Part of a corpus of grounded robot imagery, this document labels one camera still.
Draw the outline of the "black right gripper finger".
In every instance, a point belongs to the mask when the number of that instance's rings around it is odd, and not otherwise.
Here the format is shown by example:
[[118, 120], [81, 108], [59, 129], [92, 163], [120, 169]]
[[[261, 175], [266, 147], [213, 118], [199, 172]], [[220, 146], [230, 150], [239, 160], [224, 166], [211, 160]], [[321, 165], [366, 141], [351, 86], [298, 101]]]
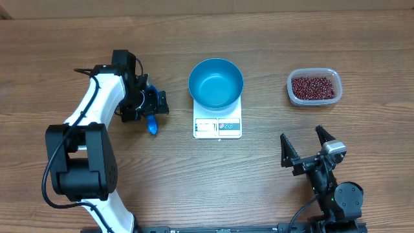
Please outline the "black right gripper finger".
[[280, 135], [281, 140], [281, 166], [288, 168], [294, 165], [296, 161], [300, 159], [296, 150], [289, 142], [288, 138], [284, 133]]
[[329, 134], [321, 125], [316, 126], [315, 132], [318, 135], [318, 139], [320, 141], [321, 146], [324, 145], [326, 142], [336, 139], [331, 134]]

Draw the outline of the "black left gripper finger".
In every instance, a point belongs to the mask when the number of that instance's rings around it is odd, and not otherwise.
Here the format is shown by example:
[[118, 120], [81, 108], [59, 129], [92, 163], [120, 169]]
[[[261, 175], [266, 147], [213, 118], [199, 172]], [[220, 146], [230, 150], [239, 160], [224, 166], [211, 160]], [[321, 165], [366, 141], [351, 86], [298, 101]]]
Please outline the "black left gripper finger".
[[169, 114], [169, 107], [166, 99], [166, 92], [159, 91], [158, 95], [158, 114]]
[[158, 113], [158, 91], [156, 89], [147, 89], [145, 91], [145, 100], [142, 105], [142, 115], [149, 116]]

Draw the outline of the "blue plastic measuring scoop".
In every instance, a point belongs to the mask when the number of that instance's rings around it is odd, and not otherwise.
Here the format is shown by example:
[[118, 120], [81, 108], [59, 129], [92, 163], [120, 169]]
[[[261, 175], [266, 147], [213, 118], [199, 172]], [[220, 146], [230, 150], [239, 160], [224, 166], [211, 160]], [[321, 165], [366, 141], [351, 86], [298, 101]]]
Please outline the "blue plastic measuring scoop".
[[[155, 104], [158, 101], [158, 95], [157, 95], [158, 89], [155, 86], [150, 85], [147, 88], [147, 91], [149, 92], [149, 94], [151, 94], [150, 99]], [[157, 121], [155, 119], [155, 114], [152, 113], [149, 116], [147, 116], [146, 118], [147, 118], [147, 128], [148, 128], [148, 131], [151, 134], [156, 135], [157, 134], [157, 131], [158, 131], [158, 124], [157, 124]]]

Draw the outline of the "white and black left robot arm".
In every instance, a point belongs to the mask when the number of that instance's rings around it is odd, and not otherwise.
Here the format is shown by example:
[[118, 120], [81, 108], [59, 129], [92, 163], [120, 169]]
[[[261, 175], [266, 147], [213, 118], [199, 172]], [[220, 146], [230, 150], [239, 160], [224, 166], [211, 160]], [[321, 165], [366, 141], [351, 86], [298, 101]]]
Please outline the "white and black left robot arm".
[[41, 182], [44, 201], [55, 209], [82, 206], [99, 232], [140, 232], [134, 214], [123, 204], [116, 185], [118, 166], [108, 135], [114, 115], [122, 122], [147, 120], [156, 134], [157, 114], [168, 114], [165, 91], [150, 84], [141, 61], [128, 50], [114, 50], [109, 65], [78, 69], [90, 80], [73, 114], [45, 132], [48, 163]]

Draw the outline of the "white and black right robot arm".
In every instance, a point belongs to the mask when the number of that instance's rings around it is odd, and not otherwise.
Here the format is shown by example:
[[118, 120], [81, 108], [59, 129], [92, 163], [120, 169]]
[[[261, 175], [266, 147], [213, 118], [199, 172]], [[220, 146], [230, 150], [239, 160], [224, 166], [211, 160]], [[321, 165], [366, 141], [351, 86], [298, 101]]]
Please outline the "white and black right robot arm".
[[[293, 168], [294, 176], [305, 174], [310, 182], [314, 198], [301, 207], [288, 223], [279, 223], [277, 232], [367, 232], [365, 223], [359, 223], [362, 216], [364, 190], [354, 182], [337, 183], [333, 174], [336, 165], [347, 153], [345, 144], [329, 134], [322, 126], [315, 131], [321, 150], [313, 156], [301, 158], [285, 134], [281, 140], [281, 166]], [[318, 203], [319, 216], [297, 222], [297, 217], [311, 204]]]

